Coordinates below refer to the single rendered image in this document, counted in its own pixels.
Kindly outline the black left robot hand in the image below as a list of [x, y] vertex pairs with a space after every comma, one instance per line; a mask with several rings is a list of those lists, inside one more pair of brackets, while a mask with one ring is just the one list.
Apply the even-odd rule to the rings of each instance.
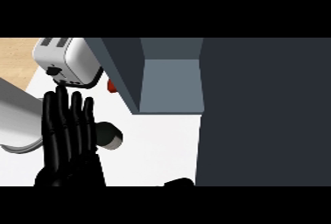
[[104, 187], [97, 154], [92, 98], [67, 94], [63, 86], [42, 99], [41, 137], [44, 167], [35, 186]]

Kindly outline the white toaster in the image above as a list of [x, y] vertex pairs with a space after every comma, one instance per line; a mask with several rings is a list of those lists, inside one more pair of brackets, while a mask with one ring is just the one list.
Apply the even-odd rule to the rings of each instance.
[[57, 85], [95, 86], [103, 68], [82, 38], [39, 38], [32, 58]]

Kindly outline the dark wine bottle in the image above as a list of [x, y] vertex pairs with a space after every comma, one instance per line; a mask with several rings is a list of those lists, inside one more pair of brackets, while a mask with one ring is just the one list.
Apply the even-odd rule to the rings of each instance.
[[95, 123], [97, 146], [115, 150], [122, 143], [122, 133], [110, 122]]

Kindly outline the grey open cabinet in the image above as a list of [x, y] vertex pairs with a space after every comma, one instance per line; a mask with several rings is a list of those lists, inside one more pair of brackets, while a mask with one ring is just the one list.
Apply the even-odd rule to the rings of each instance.
[[200, 38], [85, 41], [131, 114], [202, 113]]

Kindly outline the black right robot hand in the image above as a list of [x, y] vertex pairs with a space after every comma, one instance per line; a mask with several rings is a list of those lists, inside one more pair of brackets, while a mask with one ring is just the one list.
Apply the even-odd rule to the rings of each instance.
[[177, 178], [163, 183], [165, 186], [193, 186], [193, 182], [188, 178]]

